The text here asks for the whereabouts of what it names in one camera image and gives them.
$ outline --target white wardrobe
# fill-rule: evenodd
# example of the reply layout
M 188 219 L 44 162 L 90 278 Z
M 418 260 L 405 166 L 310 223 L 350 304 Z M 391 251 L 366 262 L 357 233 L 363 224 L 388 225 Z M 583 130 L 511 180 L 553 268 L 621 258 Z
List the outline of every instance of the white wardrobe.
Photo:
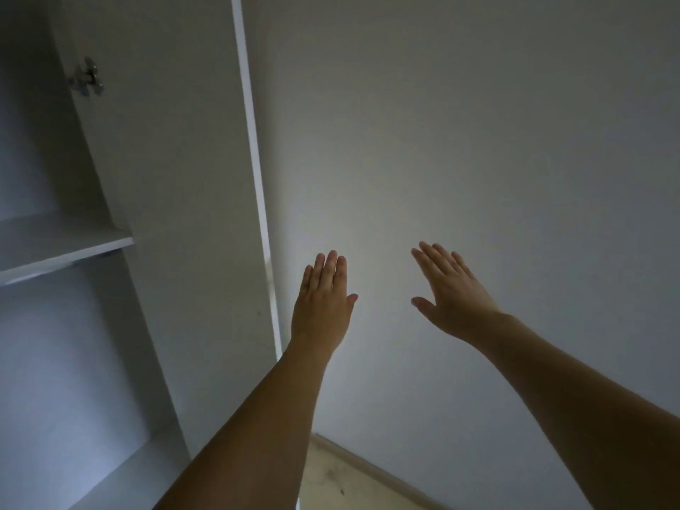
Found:
M 239 34 L 230 0 L 1 1 L 3 509 L 152 508 L 276 362 Z

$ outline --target open cabinet door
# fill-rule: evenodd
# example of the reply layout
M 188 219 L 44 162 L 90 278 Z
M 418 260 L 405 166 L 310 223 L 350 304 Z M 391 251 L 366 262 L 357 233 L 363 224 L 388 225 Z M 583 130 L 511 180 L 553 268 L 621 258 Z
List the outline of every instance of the open cabinet door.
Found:
M 192 456 L 276 362 L 230 0 L 49 0 L 73 97 Z

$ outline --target outstretched arm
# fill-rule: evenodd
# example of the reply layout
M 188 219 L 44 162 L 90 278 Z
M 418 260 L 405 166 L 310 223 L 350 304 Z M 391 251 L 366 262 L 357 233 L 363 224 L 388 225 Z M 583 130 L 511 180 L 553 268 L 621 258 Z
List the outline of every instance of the outstretched arm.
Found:
M 435 304 L 415 297 L 413 305 L 503 374 L 590 504 L 680 508 L 680 420 L 503 314 L 460 255 L 420 247 L 412 253 Z
M 347 260 L 331 251 L 308 266 L 281 360 L 217 432 L 155 510 L 293 509 L 311 422 L 331 355 L 358 296 L 347 296 Z

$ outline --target baseboard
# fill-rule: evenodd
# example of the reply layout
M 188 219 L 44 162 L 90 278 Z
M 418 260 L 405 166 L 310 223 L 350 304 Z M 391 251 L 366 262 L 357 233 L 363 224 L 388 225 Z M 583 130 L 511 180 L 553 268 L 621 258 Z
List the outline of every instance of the baseboard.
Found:
M 442 505 L 432 498 L 427 497 L 420 490 L 411 487 L 404 481 L 383 471 L 379 467 L 367 462 L 354 453 L 350 453 L 346 449 L 338 446 L 335 442 L 331 442 L 321 435 L 317 435 L 316 433 L 312 434 L 311 442 L 348 463 L 357 471 L 363 472 L 367 476 L 373 478 L 379 483 L 382 483 L 387 488 L 393 490 L 406 499 L 413 501 L 416 505 L 422 506 L 426 510 L 452 510 L 448 506 Z

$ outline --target left hand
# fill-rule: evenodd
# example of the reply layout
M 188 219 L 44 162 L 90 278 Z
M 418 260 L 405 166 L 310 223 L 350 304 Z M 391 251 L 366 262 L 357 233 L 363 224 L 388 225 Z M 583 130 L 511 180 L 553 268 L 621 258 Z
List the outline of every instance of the left hand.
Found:
M 359 295 L 347 296 L 347 260 L 330 251 L 316 257 L 302 276 L 300 294 L 293 310 L 290 345 L 320 353 L 330 360 L 350 327 L 350 318 Z

